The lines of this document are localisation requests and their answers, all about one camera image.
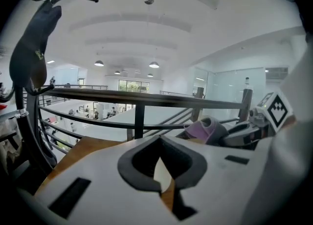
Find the glass wall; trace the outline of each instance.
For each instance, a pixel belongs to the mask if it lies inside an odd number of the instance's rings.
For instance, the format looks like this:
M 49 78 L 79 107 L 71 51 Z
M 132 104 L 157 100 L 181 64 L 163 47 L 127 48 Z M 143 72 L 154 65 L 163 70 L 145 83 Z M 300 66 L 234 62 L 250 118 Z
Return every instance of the glass wall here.
M 202 96 L 202 98 L 205 98 L 207 88 L 207 78 L 208 71 L 195 68 L 194 85 L 192 91 L 193 96 L 197 95 L 198 88 L 203 88 L 203 94 L 200 96 Z
M 127 92 L 149 93 L 149 83 L 119 80 L 118 90 Z
M 227 71 L 209 76 L 205 98 L 208 100 L 242 102 L 245 88 L 253 90 L 251 107 L 254 108 L 265 96 L 266 76 L 264 68 Z M 205 115 L 218 120 L 234 118 L 239 110 L 203 110 Z

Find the air vent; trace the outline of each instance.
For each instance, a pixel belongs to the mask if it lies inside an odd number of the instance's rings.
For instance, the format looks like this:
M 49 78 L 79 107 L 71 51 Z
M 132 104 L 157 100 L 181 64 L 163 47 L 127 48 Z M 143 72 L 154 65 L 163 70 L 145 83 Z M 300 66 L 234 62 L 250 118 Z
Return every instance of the air vent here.
M 267 80 L 284 80 L 288 75 L 288 67 L 267 67 L 265 71 Z

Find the person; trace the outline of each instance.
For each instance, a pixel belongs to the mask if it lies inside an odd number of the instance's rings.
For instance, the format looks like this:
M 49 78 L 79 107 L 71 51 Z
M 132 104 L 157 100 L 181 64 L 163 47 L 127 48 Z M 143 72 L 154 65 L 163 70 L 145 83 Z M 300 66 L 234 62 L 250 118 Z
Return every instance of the person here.
M 70 123 L 70 127 L 72 128 L 72 131 L 75 132 L 76 131 L 76 126 L 74 125 L 74 123 Z
M 53 131 L 52 131 L 52 135 L 55 135 L 55 133 L 57 133 L 57 131 L 56 131 L 56 130 L 53 130 Z M 57 141 L 56 141 L 54 138 L 51 137 L 50 141 L 51 141 L 52 143 L 54 143 L 55 145 L 58 145 Z
M 50 79 L 50 85 L 54 85 L 55 84 L 55 79 L 54 76 L 52 76 L 52 78 Z
M 98 111 L 96 111 L 96 112 L 94 113 L 94 119 L 95 119 L 95 120 L 98 120 L 98 119 L 99 119 L 99 113 L 98 113 Z
M 115 107 L 112 107 L 112 111 L 111 111 L 111 113 L 108 113 L 107 118 L 110 118 L 110 117 L 115 116 L 115 115 L 116 115 Z

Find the metal railing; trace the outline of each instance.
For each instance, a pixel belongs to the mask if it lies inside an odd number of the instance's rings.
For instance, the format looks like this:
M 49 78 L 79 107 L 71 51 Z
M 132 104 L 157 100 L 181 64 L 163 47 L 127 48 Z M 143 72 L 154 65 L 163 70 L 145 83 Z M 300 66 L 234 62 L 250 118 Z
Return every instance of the metal railing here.
M 73 84 L 60 84 L 60 85 L 55 85 L 55 88 L 71 88 L 71 89 L 92 89 L 92 90 L 107 90 L 108 86 L 104 85 L 73 85 Z M 23 91 L 23 99 L 24 99 L 24 104 L 27 104 L 27 92 Z M 49 96 L 44 96 L 40 95 L 38 97 L 38 105 L 39 106 L 49 106 L 55 103 L 59 102 L 66 102 L 69 101 L 70 99 L 68 98 L 63 98 L 63 97 L 49 97 Z
M 70 88 L 70 89 L 90 89 L 90 90 L 108 90 L 108 86 L 105 85 L 79 85 L 79 84 L 57 84 L 56 88 Z
M 190 94 L 181 94 L 181 93 L 175 93 L 175 92 L 169 92 L 169 91 L 163 91 L 163 90 L 160 90 L 160 94 L 163 94 L 163 95 L 177 95 L 177 96 L 194 97 L 193 95 L 190 95 Z
M 135 104 L 136 107 L 135 107 L 134 124 L 115 123 L 115 122 L 109 122 L 109 121 L 88 119 L 84 117 L 69 115 L 69 114 L 62 113 L 56 110 L 51 110 L 51 109 L 46 108 L 45 106 L 37 106 L 39 113 L 41 110 L 43 110 L 43 111 L 47 111 L 49 113 L 52 113 L 54 115 L 57 115 L 63 118 L 67 118 L 70 120 L 79 121 L 83 123 L 88 123 L 92 125 L 111 127 L 111 128 L 120 128 L 120 129 L 126 129 L 128 131 L 134 130 L 135 139 L 142 138 L 144 134 L 146 134 L 147 132 L 151 130 L 155 130 L 156 132 L 153 132 L 150 135 L 154 135 L 164 130 L 164 132 L 162 133 L 163 135 L 173 129 L 183 129 L 184 127 L 189 126 L 190 124 L 185 124 L 185 122 L 190 119 L 192 115 L 192 109 L 195 109 L 195 108 L 240 109 L 240 110 L 245 110 L 242 112 L 247 112 L 251 103 L 251 98 L 248 98 L 248 97 L 243 98 L 243 101 L 241 103 L 234 103 L 234 102 L 212 101 L 212 100 L 174 96 L 174 95 L 145 94 L 145 93 L 123 92 L 123 91 L 112 91 L 112 90 L 104 90 L 104 91 L 99 92 L 98 90 L 94 90 L 94 89 L 88 90 L 88 89 L 73 89 L 73 88 L 55 88 L 53 90 L 45 92 L 44 96 L 59 97 L 59 98 L 66 98 L 66 99 L 87 100 L 87 101 L 98 101 L 98 102 L 107 102 L 107 103 Z M 144 124 L 145 106 L 177 107 L 177 108 L 185 108 L 185 109 L 175 114 L 174 116 L 164 120 L 163 122 L 159 124 L 145 125 Z M 178 117 L 180 114 L 183 114 L 183 115 L 180 116 L 175 121 L 165 124 L 166 122 Z M 82 138 L 81 135 L 76 134 L 74 132 L 67 131 L 60 127 L 54 126 L 51 123 L 48 123 L 47 121 L 42 120 L 40 117 L 41 117 L 41 114 L 39 114 L 39 118 L 38 118 L 41 123 L 40 130 L 42 132 L 44 140 L 48 142 L 52 147 L 55 147 L 56 145 L 52 144 L 52 142 L 49 141 L 47 136 L 52 137 L 54 140 L 68 147 L 71 147 L 72 144 L 64 142 L 58 139 L 56 136 L 47 133 L 45 131 L 44 126 L 49 126 L 51 128 L 54 128 L 57 131 L 67 134 L 71 137 L 75 137 L 77 139 Z M 232 118 L 232 119 L 223 120 L 220 122 L 227 123 L 227 122 L 233 122 L 233 121 L 238 121 L 238 118 Z

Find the window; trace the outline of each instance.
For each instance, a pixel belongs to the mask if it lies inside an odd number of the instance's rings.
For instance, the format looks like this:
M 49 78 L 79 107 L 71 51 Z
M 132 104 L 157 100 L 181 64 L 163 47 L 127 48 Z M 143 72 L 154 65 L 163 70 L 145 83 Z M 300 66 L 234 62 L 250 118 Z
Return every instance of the window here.
M 118 81 L 118 90 L 127 92 L 138 92 L 138 93 L 149 93 L 148 82 L 137 82 L 137 81 Z
M 127 84 L 127 81 L 119 80 L 118 81 L 118 90 L 119 91 L 126 91 L 126 84 Z

